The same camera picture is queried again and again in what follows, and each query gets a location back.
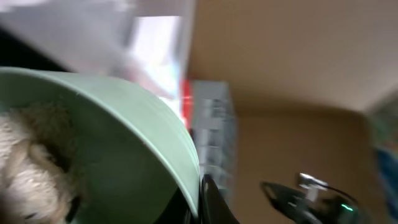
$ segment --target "wall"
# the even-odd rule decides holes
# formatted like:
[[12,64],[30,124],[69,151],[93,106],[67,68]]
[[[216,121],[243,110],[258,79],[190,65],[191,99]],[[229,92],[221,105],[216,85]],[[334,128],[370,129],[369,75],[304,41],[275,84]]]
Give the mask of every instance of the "wall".
[[189,74],[238,112],[366,110],[398,85],[396,0],[200,0]]
[[294,186],[306,172],[356,197],[377,223],[389,223],[366,123],[351,113],[279,113],[239,119],[233,212],[243,224],[291,223],[259,188]]

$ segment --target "black plastic part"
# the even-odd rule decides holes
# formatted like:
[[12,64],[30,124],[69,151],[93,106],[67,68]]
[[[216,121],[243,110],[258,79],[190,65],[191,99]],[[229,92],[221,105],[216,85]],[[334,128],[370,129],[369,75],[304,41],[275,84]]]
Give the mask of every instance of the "black plastic part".
[[269,182],[261,183],[261,189],[267,196],[274,209],[296,223],[303,223],[307,218],[297,210],[296,205],[305,198],[303,192]]
[[201,184],[202,224],[239,224],[210,175]]
[[317,212],[317,217],[322,222],[322,224],[356,224],[359,223],[358,211],[354,209],[353,211],[348,211],[341,205],[350,206],[349,201],[339,195],[333,198],[326,198],[322,200],[322,209]]
[[77,211],[79,210],[80,207],[80,202],[81,199],[80,197],[75,197],[72,202],[71,202],[71,206],[70,206],[70,210],[68,215],[65,217],[65,220],[70,223],[73,218],[75,217],[75,215],[77,214]]
[[0,66],[67,72],[66,69],[14,37],[2,27],[0,27],[0,48]]
[[154,224],[191,224],[195,223],[187,201],[180,189],[177,189],[165,210]]

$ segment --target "mint green plastic bowl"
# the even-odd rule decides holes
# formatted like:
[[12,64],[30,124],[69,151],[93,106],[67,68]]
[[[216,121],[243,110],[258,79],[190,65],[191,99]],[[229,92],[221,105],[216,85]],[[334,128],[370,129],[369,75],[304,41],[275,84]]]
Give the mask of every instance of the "mint green plastic bowl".
[[88,194],[72,223],[153,223],[177,187],[197,217],[195,147],[156,96],[112,77],[0,68],[0,111],[59,99],[78,133]]

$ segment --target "green light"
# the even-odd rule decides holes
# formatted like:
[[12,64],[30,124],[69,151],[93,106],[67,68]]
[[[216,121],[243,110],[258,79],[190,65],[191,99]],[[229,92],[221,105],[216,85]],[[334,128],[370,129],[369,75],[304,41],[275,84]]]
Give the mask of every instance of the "green light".
[[354,211],[352,208],[350,208],[349,206],[347,206],[347,205],[345,205],[345,204],[341,204],[341,206],[343,206],[343,207],[345,207],[347,210],[350,210],[350,211]]

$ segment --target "green bowl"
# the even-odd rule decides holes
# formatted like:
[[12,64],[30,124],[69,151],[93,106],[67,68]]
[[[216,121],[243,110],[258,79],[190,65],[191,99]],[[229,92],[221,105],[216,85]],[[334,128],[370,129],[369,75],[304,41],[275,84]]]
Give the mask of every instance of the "green bowl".
[[72,223],[153,223],[177,188],[198,216],[195,146],[158,97],[118,78],[0,68],[0,111],[60,99],[87,189]]

